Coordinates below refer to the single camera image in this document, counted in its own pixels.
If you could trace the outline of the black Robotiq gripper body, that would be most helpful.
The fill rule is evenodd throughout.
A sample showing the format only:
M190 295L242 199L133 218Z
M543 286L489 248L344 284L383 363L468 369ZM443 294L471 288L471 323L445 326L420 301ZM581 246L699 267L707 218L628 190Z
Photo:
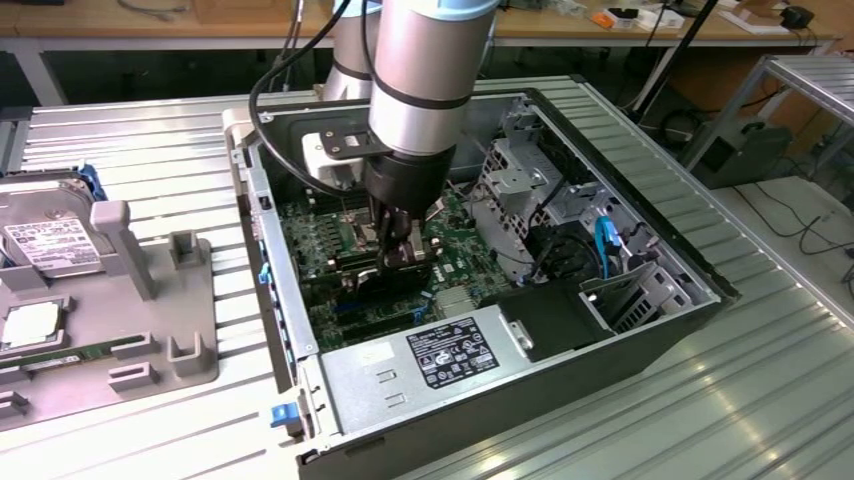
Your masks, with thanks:
M453 159L453 148L419 156L399 151L372 156L363 174L365 190L383 210L423 220L439 199Z

